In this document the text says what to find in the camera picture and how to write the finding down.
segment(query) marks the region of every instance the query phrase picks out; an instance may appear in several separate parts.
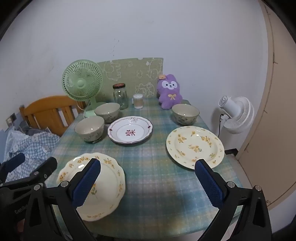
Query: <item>blue gripper pad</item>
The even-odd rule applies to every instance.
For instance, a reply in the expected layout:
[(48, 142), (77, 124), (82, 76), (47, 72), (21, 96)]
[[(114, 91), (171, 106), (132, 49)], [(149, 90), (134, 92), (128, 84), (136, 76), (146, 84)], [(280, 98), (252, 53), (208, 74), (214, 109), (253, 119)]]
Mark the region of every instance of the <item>blue gripper pad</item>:
[(197, 176), (200, 184), (206, 192), (211, 204), (214, 207), (221, 208), (223, 205), (223, 192), (210, 175), (208, 170), (202, 164), (201, 161), (195, 163), (195, 175)]
[(25, 161), (25, 155), (21, 152), (17, 154), (15, 157), (11, 158), (9, 161), (5, 162), (5, 171), (12, 172), (19, 165), (21, 165)]
[(99, 160), (96, 160), (73, 190), (73, 207), (77, 208), (83, 205), (100, 172), (101, 163)]

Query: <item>green board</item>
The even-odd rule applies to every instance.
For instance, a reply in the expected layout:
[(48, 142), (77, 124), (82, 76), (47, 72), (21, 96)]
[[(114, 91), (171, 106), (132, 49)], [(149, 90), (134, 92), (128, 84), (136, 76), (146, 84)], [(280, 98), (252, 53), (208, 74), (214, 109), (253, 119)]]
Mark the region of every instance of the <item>green board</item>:
[(114, 102), (113, 85), (126, 84), (128, 98), (134, 94), (144, 97), (155, 97), (158, 75), (163, 73), (163, 58), (128, 58), (98, 63), (104, 83), (99, 94), (98, 102)]

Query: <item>table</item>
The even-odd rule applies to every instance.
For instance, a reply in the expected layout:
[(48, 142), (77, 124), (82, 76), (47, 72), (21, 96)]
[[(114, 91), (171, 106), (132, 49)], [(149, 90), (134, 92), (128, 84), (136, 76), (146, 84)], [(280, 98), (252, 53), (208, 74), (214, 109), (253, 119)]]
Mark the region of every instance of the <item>table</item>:
[[(145, 117), (153, 124), (152, 135), (132, 145), (114, 143), (107, 135), (107, 125), (99, 142), (85, 143), (74, 132), (76, 123), (83, 118), (79, 115), (53, 150), (58, 166), (47, 179), (47, 186), (56, 186), (59, 171), (74, 157), (104, 153), (123, 168), (126, 192), (113, 213), (85, 222), (91, 232), (128, 239), (160, 239), (205, 230), (218, 209), (211, 205), (194, 171), (177, 164), (166, 150), (167, 135), (180, 126), (174, 121), (172, 110), (163, 110), (157, 98), (148, 98), (142, 109), (131, 105), (121, 111), (121, 116), (130, 115)], [(200, 116), (193, 125), (208, 129)], [(241, 186), (226, 156), (213, 170)], [(55, 211), (63, 229), (62, 218)]]

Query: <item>small tag on plush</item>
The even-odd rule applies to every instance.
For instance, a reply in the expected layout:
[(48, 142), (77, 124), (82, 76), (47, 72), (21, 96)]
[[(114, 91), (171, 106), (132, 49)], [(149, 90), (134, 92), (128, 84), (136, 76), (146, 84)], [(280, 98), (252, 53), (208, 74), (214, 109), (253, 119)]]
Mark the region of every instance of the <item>small tag on plush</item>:
[(160, 74), (160, 75), (158, 76), (158, 78), (159, 78), (160, 80), (164, 80), (164, 79), (166, 79), (166, 76), (165, 76), (164, 74)]

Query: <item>metal screw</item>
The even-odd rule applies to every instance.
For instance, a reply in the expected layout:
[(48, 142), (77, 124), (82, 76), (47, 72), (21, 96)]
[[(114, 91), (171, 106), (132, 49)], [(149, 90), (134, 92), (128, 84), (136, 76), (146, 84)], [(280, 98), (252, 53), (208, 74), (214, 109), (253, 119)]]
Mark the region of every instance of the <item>metal screw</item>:
[(262, 188), (261, 188), (259, 185), (256, 185), (256, 186), (255, 186), (255, 189), (256, 189), (257, 191), (261, 191), (261, 190), (262, 190)]
[(35, 185), (34, 190), (37, 191), (37, 190), (39, 190), (39, 188), (40, 188), (40, 185), (37, 184), (37, 185)]
[(228, 182), (227, 183), (227, 186), (229, 186), (230, 188), (234, 188), (235, 187), (235, 184), (233, 182)]
[(68, 186), (68, 184), (69, 184), (69, 183), (68, 183), (67, 181), (63, 181), (63, 182), (61, 183), (61, 187), (64, 188), (64, 187)]

